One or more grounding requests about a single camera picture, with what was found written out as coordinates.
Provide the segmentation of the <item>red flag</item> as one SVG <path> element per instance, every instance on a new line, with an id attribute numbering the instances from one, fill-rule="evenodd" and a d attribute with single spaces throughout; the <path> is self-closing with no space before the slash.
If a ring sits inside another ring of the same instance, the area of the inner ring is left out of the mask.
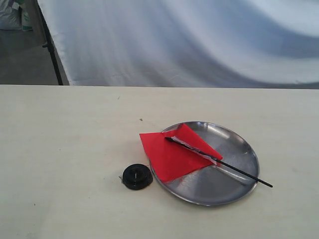
<path id="1" fill-rule="evenodd" d="M 155 174 L 162 182 L 207 166 L 226 166 L 268 187 L 273 185 L 223 160 L 223 156 L 189 126 L 182 123 L 167 132 L 141 133 L 140 139 Z"/>

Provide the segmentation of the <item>black round flag base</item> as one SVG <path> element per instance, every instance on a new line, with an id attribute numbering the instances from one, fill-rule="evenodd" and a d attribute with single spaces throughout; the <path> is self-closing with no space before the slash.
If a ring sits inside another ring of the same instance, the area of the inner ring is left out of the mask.
<path id="1" fill-rule="evenodd" d="M 143 164 L 132 164 L 124 170 L 122 182 L 131 190 L 141 190 L 153 182 L 153 176 L 147 166 Z"/>

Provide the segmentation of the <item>round steel plate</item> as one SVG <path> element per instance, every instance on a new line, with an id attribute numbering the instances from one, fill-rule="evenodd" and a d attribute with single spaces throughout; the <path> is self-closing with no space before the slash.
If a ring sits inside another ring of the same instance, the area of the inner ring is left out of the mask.
<path id="1" fill-rule="evenodd" d="M 204 121 L 185 124 L 223 156 L 223 161 L 255 177 L 259 161 L 249 143 L 223 126 Z M 212 165 L 170 182 L 157 182 L 176 197 L 202 206 L 233 203 L 254 190 L 257 182 L 224 165 Z"/>

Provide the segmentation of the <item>white backdrop cloth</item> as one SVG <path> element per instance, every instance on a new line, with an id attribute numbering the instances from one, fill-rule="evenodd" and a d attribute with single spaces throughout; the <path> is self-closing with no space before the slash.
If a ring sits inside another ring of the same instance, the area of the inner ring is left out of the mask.
<path id="1" fill-rule="evenodd" d="M 70 85 L 316 89 L 316 0 L 41 0 Z"/>

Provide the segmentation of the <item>black backdrop stand pole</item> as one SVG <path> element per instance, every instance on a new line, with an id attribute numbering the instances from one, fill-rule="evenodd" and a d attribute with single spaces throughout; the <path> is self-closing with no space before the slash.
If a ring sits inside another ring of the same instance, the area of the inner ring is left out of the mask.
<path id="1" fill-rule="evenodd" d="M 55 48 L 54 48 L 54 45 L 52 43 L 51 34 L 49 32 L 47 23 L 46 23 L 46 21 L 44 19 L 44 16 L 43 16 L 42 11 L 41 11 L 40 8 L 39 8 L 39 13 L 40 13 L 40 17 L 41 17 L 41 21 L 42 21 L 42 25 L 43 25 L 43 30 L 44 30 L 44 37 L 45 37 L 45 41 L 46 41 L 46 43 L 43 44 L 42 47 L 43 48 L 47 48 L 47 50 L 49 52 L 49 55 L 50 55 L 50 58 L 51 58 L 51 62 L 52 62 L 52 65 L 53 65 L 53 69 L 54 69 L 54 72 L 55 72 L 55 75 L 56 75 L 56 78 L 57 78 L 58 85 L 59 86 L 63 86 L 64 84 L 63 84 L 62 76 L 61 76 L 60 69 L 59 69 L 59 66 L 58 66 L 57 58 L 56 58 L 56 55 L 55 55 Z"/>

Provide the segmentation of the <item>green printed sack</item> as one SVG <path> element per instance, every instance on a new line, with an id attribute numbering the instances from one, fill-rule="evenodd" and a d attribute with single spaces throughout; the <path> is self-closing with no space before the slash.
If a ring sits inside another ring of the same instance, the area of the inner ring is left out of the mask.
<path id="1" fill-rule="evenodd" d="M 21 29 L 22 31 L 32 31 L 32 24 L 29 14 L 26 10 L 25 0 L 21 0 L 19 3 L 21 8 Z"/>

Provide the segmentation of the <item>white woven sack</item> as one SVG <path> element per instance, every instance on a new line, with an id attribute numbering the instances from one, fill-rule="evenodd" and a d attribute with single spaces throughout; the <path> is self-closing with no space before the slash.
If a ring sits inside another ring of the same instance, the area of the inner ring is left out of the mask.
<path id="1" fill-rule="evenodd" d="M 24 0 L 0 0 L 0 29 L 20 30 L 20 6 Z"/>

